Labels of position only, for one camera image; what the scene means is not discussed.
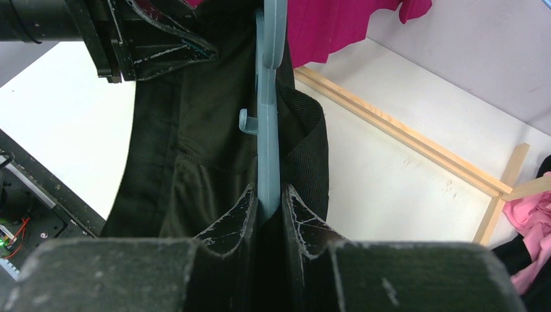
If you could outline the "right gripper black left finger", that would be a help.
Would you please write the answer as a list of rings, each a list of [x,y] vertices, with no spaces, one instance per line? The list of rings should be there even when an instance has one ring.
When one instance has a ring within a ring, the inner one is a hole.
[[[250,311],[255,187],[195,237],[55,239],[24,262],[3,311]]]

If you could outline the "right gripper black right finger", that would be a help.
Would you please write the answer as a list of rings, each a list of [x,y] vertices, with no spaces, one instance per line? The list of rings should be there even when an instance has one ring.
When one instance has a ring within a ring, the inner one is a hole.
[[[503,264],[464,242],[365,242],[337,233],[283,188],[295,311],[524,311]]]

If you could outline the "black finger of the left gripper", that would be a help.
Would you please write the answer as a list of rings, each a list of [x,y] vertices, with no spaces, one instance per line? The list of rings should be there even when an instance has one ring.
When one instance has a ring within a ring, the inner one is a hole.
[[[196,33],[198,10],[188,1],[126,1],[125,18],[135,81],[147,81],[189,64],[218,57],[218,49]]]

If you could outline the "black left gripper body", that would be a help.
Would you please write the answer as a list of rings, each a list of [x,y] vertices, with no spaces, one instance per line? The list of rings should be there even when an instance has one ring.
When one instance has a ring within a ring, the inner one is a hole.
[[[110,83],[132,81],[134,65],[115,1],[64,2],[96,67]]]

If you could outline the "grey-blue plastic hanger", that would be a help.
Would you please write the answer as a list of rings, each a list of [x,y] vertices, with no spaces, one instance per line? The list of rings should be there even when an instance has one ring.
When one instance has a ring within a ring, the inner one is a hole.
[[[239,129],[257,137],[257,198],[264,224],[281,203],[276,73],[285,51],[288,2],[266,0],[255,11],[257,115],[239,113]]]

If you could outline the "magenta skirt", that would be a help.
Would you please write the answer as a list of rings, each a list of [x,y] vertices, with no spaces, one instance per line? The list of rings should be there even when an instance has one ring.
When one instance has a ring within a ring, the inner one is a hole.
[[[366,38],[373,13],[390,10],[405,24],[427,14],[432,1],[187,1],[191,28],[220,49],[223,60],[255,67],[256,11],[285,20],[284,62],[295,68],[325,63],[330,54]]]

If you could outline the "pink cloth on pile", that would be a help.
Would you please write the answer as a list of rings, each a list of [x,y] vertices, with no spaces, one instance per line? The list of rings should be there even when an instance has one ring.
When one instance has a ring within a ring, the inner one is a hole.
[[[550,172],[514,188],[506,201],[503,212],[523,236],[531,261],[511,277],[516,290],[524,294],[550,259]]]

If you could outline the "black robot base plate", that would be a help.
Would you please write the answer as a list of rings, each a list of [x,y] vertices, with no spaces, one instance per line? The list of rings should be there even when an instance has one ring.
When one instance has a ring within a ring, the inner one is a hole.
[[[1,132],[1,281],[57,238],[98,237],[105,220],[5,132]]]

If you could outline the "wooden clothes rack frame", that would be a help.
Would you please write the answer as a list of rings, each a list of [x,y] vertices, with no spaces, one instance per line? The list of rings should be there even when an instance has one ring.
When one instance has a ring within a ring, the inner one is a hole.
[[[527,143],[514,148],[502,177],[497,179],[320,73],[305,66],[296,68],[294,73],[295,78],[309,88],[490,196],[491,201],[472,240],[476,244],[488,245],[505,202],[550,190],[549,175],[514,185],[530,149]]]

